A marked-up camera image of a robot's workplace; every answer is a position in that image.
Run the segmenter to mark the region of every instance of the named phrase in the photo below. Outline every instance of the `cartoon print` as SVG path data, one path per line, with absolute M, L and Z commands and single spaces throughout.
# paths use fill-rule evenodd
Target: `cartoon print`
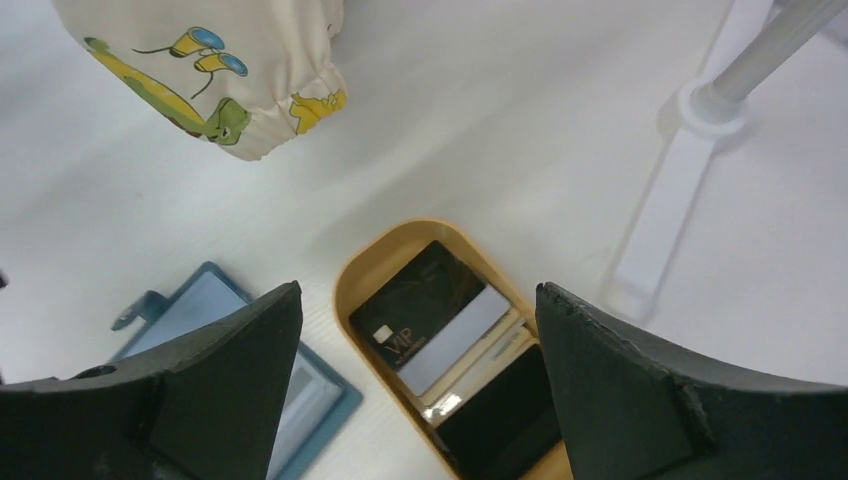
M 199 58 L 194 62 L 194 69 L 198 72 L 208 73 L 209 80 L 203 88 L 191 96 L 193 100 L 212 84 L 212 80 L 215 79 L 215 72 L 219 70 L 229 70 L 240 77 L 247 76 L 247 66 L 234 55 L 222 52 L 224 48 L 224 41 L 215 33 L 203 27 L 191 27 L 168 47 L 154 50 L 133 49 L 133 51 L 147 55 L 167 50 L 172 57 L 176 58 L 185 58 L 196 53 Z
M 250 123 L 250 113 L 229 97 L 222 98 L 209 118 L 203 120 L 194 107 L 173 90 L 115 57 L 103 40 L 88 37 L 85 43 L 91 48 L 89 53 L 103 66 L 159 113 L 193 137 L 203 135 L 219 145 L 235 145 Z
M 347 94 L 341 89 L 324 98 L 303 98 L 295 93 L 292 95 L 292 100 L 294 101 L 289 108 L 289 113 L 298 119 L 295 132 L 298 135 L 303 135 L 322 118 L 344 108 L 347 103 Z

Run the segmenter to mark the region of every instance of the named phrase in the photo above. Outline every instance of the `cream cloth bag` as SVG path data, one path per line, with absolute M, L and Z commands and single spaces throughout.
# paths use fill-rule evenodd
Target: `cream cloth bag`
M 344 107 L 343 0 L 53 0 L 65 28 L 189 135 L 258 160 Z

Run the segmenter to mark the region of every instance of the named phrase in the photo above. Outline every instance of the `beige plastic tray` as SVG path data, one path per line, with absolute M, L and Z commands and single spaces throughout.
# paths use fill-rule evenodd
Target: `beige plastic tray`
M 442 460 L 454 478 L 461 480 L 459 472 L 432 442 L 432 427 L 424 420 L 411 398 L 414 395 L 397 375 L 389 369 L 368 345 L 359 338 L 350 325 L 350 314 L 365 300 L 389 281 L 430 242 L 438 240 L 457 258 L 482 275 L 521 312 L 534 335 L 536 316 L 533 305 L 528 303 L 518 290 L 504 277 L 497 267 L 462 234 L 456 227 L 437 219 L 410 220 L 392 228 L 367 246 L 344 267 L 333 295 L 333 304 L 339 327 L 362 359 L 380 379 L 409 421 L 427 440 L 427 444 Z M 565 446 L 560 442 L 542 458 L 525 476 L 524 480 L 568 480 L 573 479 Z

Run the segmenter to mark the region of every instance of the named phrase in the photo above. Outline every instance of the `clipboard clip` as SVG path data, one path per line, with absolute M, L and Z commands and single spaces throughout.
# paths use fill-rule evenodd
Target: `clipboard clip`
M 170 301 L 161 293 L 154 290 L 144 292 L 144 295 L 124 309 L 118 318 L 112 322 L 112 331 L 123 330 L 132 324 L 136 318 L 141 317 L 148 323 L 159 320 L 159 317 L 168 309 Z

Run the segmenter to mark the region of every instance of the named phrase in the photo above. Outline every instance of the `black card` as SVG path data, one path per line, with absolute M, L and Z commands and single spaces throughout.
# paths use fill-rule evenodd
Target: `black card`
M 485 286 L 444 245 L 432 242 L 357 308 L 350 323 L 397 371 Z
M 562 440 L 539 346 L 506 367 L 436 434 L 465 478 L 521 478 Z

